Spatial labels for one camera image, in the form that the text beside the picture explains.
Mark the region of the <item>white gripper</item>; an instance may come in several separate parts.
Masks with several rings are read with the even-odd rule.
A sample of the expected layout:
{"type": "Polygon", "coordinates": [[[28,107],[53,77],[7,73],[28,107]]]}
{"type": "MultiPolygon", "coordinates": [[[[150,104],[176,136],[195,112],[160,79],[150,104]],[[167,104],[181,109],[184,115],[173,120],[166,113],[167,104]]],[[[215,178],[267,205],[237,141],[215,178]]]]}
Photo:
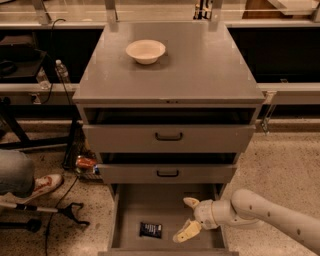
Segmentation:
{"type": "Polygon", "coordinates": [[[199,201],[196,198],[185,197],[183,202],[191,209],[194,209],[194,217],[197,221],[188,219],[183,227],[173,236],[175,243],[182,243],[197,236],[202,228],[205,230],[218,228],[212,210],[213,200],[199,201]]]}

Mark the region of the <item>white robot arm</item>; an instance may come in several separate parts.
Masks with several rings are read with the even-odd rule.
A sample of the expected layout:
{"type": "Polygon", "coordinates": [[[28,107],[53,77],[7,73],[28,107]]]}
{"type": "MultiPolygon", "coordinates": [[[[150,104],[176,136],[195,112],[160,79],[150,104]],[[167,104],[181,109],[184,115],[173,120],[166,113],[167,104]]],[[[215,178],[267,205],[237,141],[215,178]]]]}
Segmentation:
{"type": "Polygon", "coordinates": [[[238,228],[260,226],[263,222],[280,230],[317,255],[320,255],[320,220],[272,203],[247,189],[238,189],[230,200],[199,201],[185,197],[183,202],[193,210],[173,236],[175,243],[197,236],[202,229],[217,229],[221,225],[238,228]]]}

